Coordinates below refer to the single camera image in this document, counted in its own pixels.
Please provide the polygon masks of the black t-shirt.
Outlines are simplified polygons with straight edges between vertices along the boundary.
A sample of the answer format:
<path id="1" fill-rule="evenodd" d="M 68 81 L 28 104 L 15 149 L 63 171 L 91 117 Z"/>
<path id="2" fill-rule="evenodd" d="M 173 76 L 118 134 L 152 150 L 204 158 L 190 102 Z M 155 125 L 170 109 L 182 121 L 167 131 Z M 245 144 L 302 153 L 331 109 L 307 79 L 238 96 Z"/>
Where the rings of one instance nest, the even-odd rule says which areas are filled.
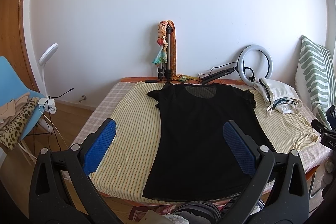
<path id="1" fill-rule="evenodd" d="M 270 146 L 254 94 L 231 85 L 167 83 L 148 93 L 157 104 L 161 137 L 143 196 L 160 201 L 214 201 L 250 182 L 228 147 L 223 126 L 234 121 L 258 145 Z"/>

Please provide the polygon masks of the beige clothes on chair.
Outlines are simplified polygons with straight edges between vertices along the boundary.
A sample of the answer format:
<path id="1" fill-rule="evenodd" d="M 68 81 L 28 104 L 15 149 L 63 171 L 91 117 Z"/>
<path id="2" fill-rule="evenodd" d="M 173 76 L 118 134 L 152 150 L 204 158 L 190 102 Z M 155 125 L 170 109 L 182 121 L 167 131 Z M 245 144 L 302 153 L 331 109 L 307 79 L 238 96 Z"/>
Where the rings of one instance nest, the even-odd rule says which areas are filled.
<path id="1" fill-rule="evenodd" d="M 11 122 L 22 111 L 29 100 L 29 96 L 30 92 L 27 92 L 19 98 L 13 99 L 1 106 L 1 126 Z"/>

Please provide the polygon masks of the green white striped pillow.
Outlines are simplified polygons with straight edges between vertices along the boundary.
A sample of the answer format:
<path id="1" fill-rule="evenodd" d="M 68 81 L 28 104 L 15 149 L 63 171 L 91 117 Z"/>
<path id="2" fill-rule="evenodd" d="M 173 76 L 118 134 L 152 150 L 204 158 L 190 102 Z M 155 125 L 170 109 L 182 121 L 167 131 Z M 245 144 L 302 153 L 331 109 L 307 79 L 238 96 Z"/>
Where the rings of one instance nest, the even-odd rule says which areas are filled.
<path id="1" fill-rule="evenodd" d="M 327 110 L 335 105 L 335 73 L 329 50 L 301 36 L 295 89 L 302 102 L 326 127 Z"/>

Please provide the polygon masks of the yellow striped blanket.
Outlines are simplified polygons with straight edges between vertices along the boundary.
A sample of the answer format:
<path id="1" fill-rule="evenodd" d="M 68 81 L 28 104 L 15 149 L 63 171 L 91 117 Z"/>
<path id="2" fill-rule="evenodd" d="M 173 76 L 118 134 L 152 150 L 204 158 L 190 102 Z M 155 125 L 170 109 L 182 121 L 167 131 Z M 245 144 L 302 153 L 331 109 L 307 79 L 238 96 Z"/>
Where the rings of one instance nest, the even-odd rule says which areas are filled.
<path id="1" fill-rule="evenodd" d="M 90 175 L 100 193 L 136 203 L 164 204 L 143 196 L 161 136 L 159 111 L 147 93 L 162 87 L 162 84 L 144 82 L 118 83 L 101 103 L 101 106 L 113 105 L 108 113 L 117 128 L 98 169 Z M 327 151 L 310 125 L 313 114 L 306 106 L 297 115 L 275 110 L 268 117 L 260 93 L 254 89 L 251 92 L 255 96 L 259 124 L 277 152 L 296 149 L 305 172 L 326 159 Z"/>

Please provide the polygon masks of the leopard print cloth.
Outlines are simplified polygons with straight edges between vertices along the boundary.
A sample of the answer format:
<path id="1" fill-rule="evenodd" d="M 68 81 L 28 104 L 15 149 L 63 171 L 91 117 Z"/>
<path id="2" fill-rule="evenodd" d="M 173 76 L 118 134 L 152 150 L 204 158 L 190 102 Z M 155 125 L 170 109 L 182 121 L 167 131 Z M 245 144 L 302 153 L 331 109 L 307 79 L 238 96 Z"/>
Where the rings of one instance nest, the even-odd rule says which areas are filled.
<path id="1" fill-rule="evenodd" d="M 1 143 L 8 149 L 15 149 L 19 143 L 21 134 L 38 105 L 38 101 L 38 97 L 29 98 L 22 111 L 11 122 L 1 126 Z"/>

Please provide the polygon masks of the blue chair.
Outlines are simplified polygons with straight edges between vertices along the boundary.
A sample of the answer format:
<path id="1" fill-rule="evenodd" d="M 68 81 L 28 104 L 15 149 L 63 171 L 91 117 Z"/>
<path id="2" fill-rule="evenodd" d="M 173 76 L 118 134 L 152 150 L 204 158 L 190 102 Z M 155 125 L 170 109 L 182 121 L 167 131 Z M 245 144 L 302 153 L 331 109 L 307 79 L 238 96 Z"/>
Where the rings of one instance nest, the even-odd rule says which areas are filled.
<path id="1" fill-rule="evenodd" d="M 30 97 L 38 97 L 39 99 L 44 98 L 43 94 L 35 92 L 21 81 L 19 76 L 16 74 L 13 67 L 7 61 L 4 56 L 0 57 L 0 103 L 1 106 L 7 102 L 10 102 L 12 99 L 17 99 L 21 95 L 30 92 Z M 38 120 L 42 116 L 39 106 L 37 106 L 29 120 L 26 124 L 25 129 L 23 130 L 19 140 L 23 140 L 28 133 L 33 129 L 37 124 Z"/>

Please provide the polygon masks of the silver tripod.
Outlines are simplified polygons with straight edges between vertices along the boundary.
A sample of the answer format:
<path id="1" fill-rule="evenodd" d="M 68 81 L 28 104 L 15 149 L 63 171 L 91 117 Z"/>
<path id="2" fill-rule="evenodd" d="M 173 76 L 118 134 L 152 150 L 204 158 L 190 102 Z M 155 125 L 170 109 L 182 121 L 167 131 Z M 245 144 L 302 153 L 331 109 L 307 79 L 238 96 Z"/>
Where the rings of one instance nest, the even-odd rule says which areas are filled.
<path id="1" fill-rule="evenodd" d="M 171 81 L 171 34 L 173 28 L 168 22 L 161 22 L 158 27 L 159 52 L 155 58 L 155 65 L 158 67 L 158 79 Z"/>

